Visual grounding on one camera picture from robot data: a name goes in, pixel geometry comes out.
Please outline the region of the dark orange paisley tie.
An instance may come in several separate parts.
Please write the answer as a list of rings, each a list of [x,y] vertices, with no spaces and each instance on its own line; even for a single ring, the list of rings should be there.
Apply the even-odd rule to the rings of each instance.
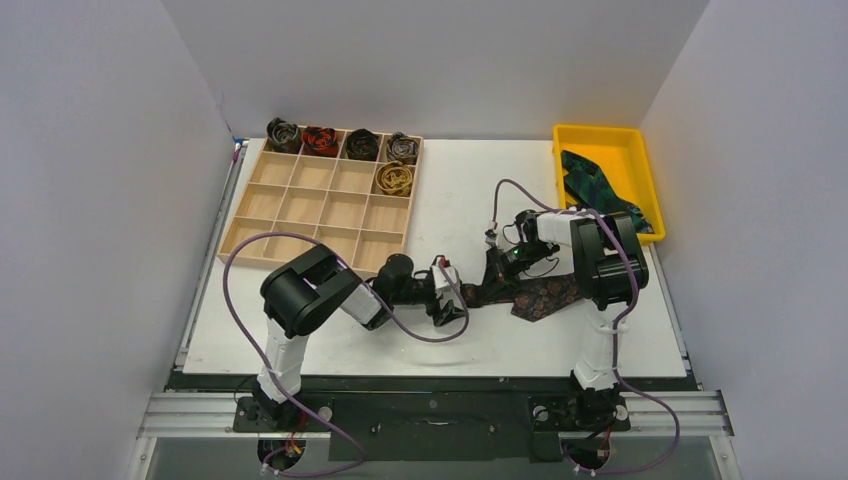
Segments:
[[[476,284],[463,283],[460,291],[468,307],[473,307]],[[566,307],[583,300],[573,274],[519,279],[510,313],[512,316],[535,323]]]

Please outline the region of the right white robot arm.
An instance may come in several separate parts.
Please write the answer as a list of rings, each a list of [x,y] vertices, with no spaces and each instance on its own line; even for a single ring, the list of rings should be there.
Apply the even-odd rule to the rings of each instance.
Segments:
[[[584,336],[570,374],[564,416],[579,430],[606,428],[626,416],[620,404],[619,338],[649,270],[631,218],[584,212],[522,211],[519,241],[486,252],[483,279],[461,291],[468,306],[511,303],[527,321],[543,319],[580,300]]]

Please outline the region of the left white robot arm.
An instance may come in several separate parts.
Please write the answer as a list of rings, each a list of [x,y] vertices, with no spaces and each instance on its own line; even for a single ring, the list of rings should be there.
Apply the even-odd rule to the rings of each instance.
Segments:
[[[264,367],[252,387],[259,416],[272,429],[291,427],[301,389],[309,336],[341,310],[373,331],[390,320],[396,306],[422,306],[435,326],[467,316],[443,292],[459,284],[455,269],[436,259],[416,271],[405,254],[390,255],[376,276],[365,280],[325,245],[317,245],[274,270],[261,284],[268,336]]]

